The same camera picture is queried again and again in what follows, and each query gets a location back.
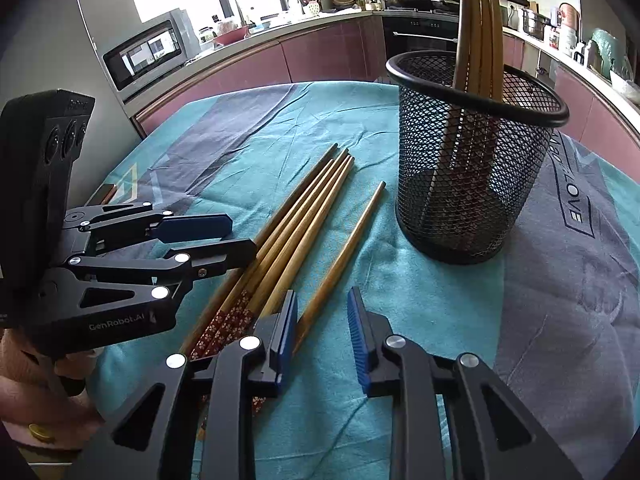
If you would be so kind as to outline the pink sleeve forearm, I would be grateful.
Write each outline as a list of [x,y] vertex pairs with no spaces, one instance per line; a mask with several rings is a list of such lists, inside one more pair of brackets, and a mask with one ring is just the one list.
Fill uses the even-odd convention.
[[30,422],[3,421],[16,444],[43,453],[78,452],[103,423],[103,418],[96,412],[58,422],[35,422],[35,426],[44,432],[44,436],[38,438],[29,429]]

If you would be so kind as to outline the person's left hand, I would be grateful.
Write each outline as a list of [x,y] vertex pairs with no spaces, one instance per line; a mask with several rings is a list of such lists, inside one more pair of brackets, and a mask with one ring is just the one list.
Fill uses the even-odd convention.
[[29,429],[41,438],[44,432],[35,422],[98,413],[86,391],[86,380],[101,353],[98,349],[68,354],[46,370],[21,330],[2,330],[1,421],[30,422]]

